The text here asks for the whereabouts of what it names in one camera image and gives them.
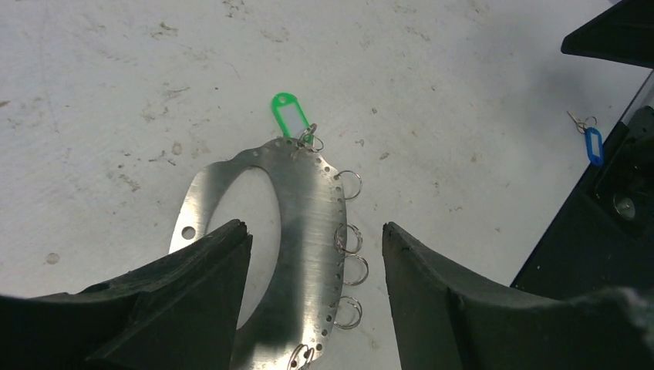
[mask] oval cutout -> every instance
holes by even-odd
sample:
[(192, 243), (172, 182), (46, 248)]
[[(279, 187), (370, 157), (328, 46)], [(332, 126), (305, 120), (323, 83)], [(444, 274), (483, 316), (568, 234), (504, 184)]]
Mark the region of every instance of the oval cutout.
[(281, 240), (279, 204), (268, 174), (259, 168), (244, 171), (227, 189), (208, 230), (237, 218), (254, 235), (237, 329), (248, 321), (263, 298), (275, 271)]

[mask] white floor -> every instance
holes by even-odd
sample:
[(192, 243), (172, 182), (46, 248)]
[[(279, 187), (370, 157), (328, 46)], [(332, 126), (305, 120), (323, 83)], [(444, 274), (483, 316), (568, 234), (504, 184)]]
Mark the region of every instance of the white floor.
[[(647, 76), (559, 52), (610, 5), (6, 2), (0, 291), (77, 292), (163, 257), (195, 173), (277, 136), (269, 103), (286, 91), (325, 158), (365, 181), (348, 215), (371, 274), (346, 288), (365, 316), (312, 368), (399, 368), (382, 225), (509, 284), (588, 164), (565, 111), (596, 116), (606, 137)], [(214, 223), (238, 217), (255, 236), (245, 316), (279, 220), (265, 177), (244, 176)]]

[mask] aluminum plate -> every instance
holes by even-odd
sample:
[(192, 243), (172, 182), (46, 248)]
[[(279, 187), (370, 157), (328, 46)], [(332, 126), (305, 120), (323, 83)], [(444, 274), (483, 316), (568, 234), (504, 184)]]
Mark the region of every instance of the aluminum plate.
[[(316, 360), (333, 328), (344, 258), (335, 234), (347, 238), (347, 227), (339, 227), (347, 225), (343, 184), (319, 153), (296, 144), (277, 138), (206, 166), (193, 179), (175, 225), (170, 253), (207, 233), (218, 203), (243, 171), (259, 167), (270, 177), (281, 216), (279, 255), (268, 290), (236, 332), (232, 369), (294, 368), (289, 365), (299, 345), (312, 348)], [(304, 365), (304, 354), (296, 357), (296, 368)]]

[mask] green key tag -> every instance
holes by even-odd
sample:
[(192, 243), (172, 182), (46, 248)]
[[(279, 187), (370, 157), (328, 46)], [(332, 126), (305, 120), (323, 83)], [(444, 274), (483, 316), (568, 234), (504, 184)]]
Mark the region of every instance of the green key tag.
[(286, 137), (299, 138), (309, 124), (298, 98), (287, 92), (280, 92), (272, 98), (272, 114)]

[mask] black plastic part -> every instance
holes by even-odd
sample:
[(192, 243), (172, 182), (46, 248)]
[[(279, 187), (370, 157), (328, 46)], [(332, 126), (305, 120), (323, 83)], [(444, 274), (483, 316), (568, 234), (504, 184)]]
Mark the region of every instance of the black plastic part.
[[(646, 155), (652, 133), (649, 106), (629, 127), (615, 126), (604, 143), (605, 165), (584, 172), (513, 288), (566, 299), (613, 285), (654, 287), (654, 163)], [(633, 200), (634, 220), (616, 211), (616, 194)]]
[(654, 2), (622, 0), (568, 35), (561, 51), (654, 68)]
[(78, 294), (0, 297), (0, 368), (228, 369), (251, 243), (233, 220)]
[(538, 297), (475, 274), (394, 223), (383, 257), (405, 370), (654, 368), (651, 292)]

